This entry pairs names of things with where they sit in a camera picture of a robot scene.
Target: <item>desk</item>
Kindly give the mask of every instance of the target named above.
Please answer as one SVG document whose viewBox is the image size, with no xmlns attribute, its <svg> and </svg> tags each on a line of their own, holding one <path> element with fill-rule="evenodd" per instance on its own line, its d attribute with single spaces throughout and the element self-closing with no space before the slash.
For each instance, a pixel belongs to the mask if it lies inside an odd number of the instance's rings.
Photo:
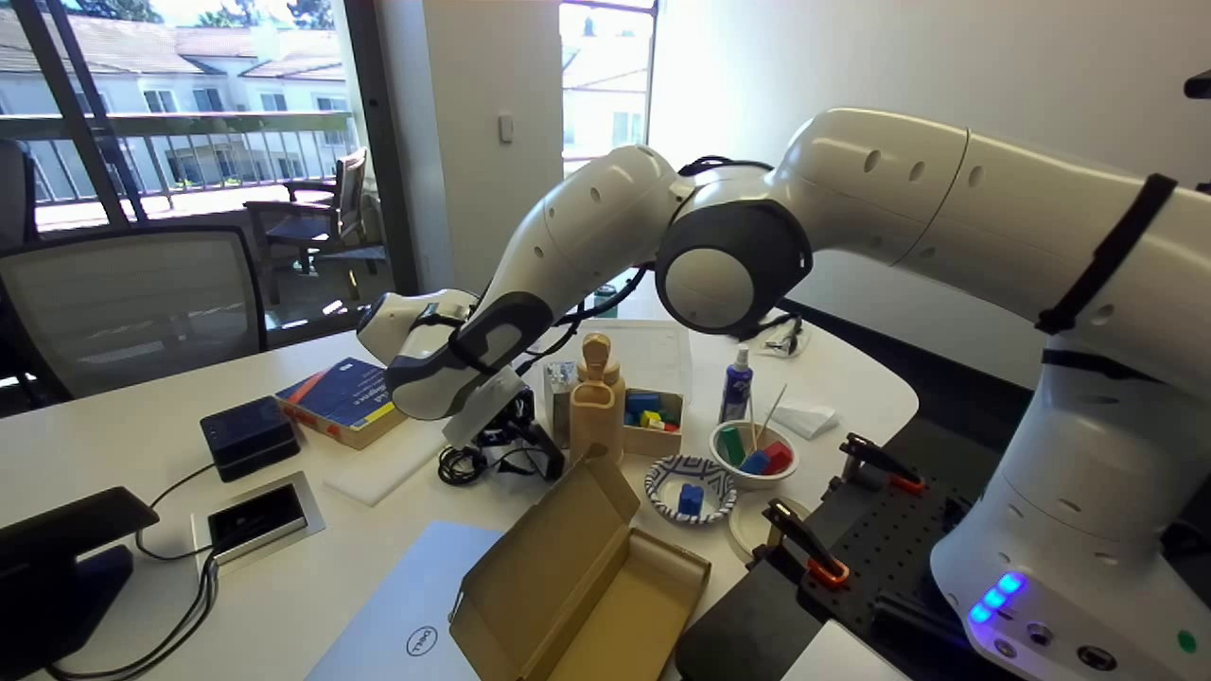
<svg viewBox="0 0 1211 681">
<path fill-rule="evenodd" d="M 685 450 L 703 450 L 703 425 L 710 425 L 708 410 L 720 400 L 735 342 L 692 332 L 690 352 L 692 414 Z M 123 484 L 138 499 L 151 499 L 170 480 L 208 460 L 196 427 L 200 417 L 263 396 L 341 354 L 367 352 L 350 332 L 341 332 L 0 420 L 0 525 L 108 484 Z M 799 358 L 754 352 L 754 372 L 756 403 L 768 403 L 779 381 L 788 381 L 793 396 L 838 414 L 838 427 L 813 438 L 808 456 L 783 487 L 806 503 L 813 503 L 838 469 L 835 444 L 843 430 L 886 444 L 915 414 L 915 392 L 895 373 L 808 324 Z M 420 474 L 392 487 L 379 508 L 325 487 L 325 477 L 348 465 L 388 465 L 417 444 L 436 446 L 439 425 L 406 420 L 372 450 L 343 450 L 311 435 L 300 456 L 246 480 L 218 484 L 218 477 L 200 477 L 172 493 L 158 508 L 158 525 L 151 525 L 146 543 L 187 547 L 187 514 L 208 514 L 287 474 L 306 474 L 325 525 L 295 543 L 229 564 L 218 580 L 218 603 L 208 624 L 151 678 L 306 678 L 428 521 L 446 518 L 507 530 L 544 493 L 544 484 L 517 477 L 446 487 L 436 477 L 436 460 L 420 465 Z M 635 484 L 647 465 L 649 456 L 624 456 L 626 480 Z M 745 574 L 724 525 L 682 530 L 647 503 L 635 521 L 710 559 L 710 586 L 698 613 Z M 185 613 L 193 580 L 193 564 L 161 567 L 137 557 L 137 574 L 108 618 L 63 667 L 108 668 L 145 653 Z"/>
</svg>

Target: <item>wall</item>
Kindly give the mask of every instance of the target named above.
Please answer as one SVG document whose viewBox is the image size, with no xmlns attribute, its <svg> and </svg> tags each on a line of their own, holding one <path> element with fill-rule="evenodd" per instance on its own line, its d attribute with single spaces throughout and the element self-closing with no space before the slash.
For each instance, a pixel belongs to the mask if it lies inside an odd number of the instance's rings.
<svg viewBox="0 0 1211 681">
<path fill-rule="evenodd" d="M 560 182 L 552 0 L 379 0 L 420 286 L 483 286 Z M 513 142 L 494 140 L 494 112 Z"/>
<path fill-rule="evenodd" d="M 830 106 L 883 106 L 1111 170 L 1211 176 L 1203 0 L 663 0 L 649 140 L 774 164 Z M 1031 381 L 1041 338 L 968 295 L 825 253 L 793 299 Z"/>
</svg>

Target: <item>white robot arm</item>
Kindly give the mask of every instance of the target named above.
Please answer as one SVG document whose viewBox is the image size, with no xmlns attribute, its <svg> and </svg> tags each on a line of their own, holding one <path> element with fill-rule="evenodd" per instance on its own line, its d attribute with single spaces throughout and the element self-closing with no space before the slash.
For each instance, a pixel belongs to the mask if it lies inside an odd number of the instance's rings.
<svg viewBox="0 0 1211 681">
<path fill-rule="evenodd" d="M 626 147 L 522 221 L 473 311 L 446 292 L 446 315 L 396 324 L 388 311 L 417 304 L 384 304 L 362 338 L 388 324 L 392 342 L 367 348 L 406 414 L 449 417 L 626 266 L 655 266 L 682 324 L 745 332 L 813 248 L 923 272 L 1050 332 L 1004 465 L 932 552 L 968 644 L 1021 678 L 1211 678 L 1211 653 L 1189 649 L 1211 647 L 1211 618 L 1159 557 L 1159 530 L 1211 465 L 1211 197 L 1164 176 L 874 108 L 813 117 L 768 175 L 685 182 Z M 1026 584 L 1012 618 L 985 603 L 1004 574 Z"/>
</svg>

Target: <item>small bottle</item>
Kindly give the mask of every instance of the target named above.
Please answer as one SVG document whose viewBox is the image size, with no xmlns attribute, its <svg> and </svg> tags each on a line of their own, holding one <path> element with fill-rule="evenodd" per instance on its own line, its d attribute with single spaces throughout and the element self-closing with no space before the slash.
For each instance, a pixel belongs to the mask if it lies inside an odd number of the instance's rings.
<svg viewBox="0 0 1211 681">
<path fill-rule="evenodd" d="M 724 380 L 720 425 L 749 417 L 749 391 L 754 391 L 754 366 L 749 366 L 749 348 L 741 348 Z"/>
</svg>

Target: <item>blue book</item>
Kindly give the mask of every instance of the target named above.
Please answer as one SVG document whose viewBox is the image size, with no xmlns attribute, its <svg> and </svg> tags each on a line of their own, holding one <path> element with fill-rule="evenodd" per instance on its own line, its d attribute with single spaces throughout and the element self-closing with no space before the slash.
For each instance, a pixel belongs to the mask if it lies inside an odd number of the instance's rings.
<svg viewBox="0 0 1211 681">
<path fill-rule="evenodd" d="M 355 450 L 401 425 L 383 366 L 355 354 L 280 391 L 276 400 L 292 420 Z"/>
</svg>

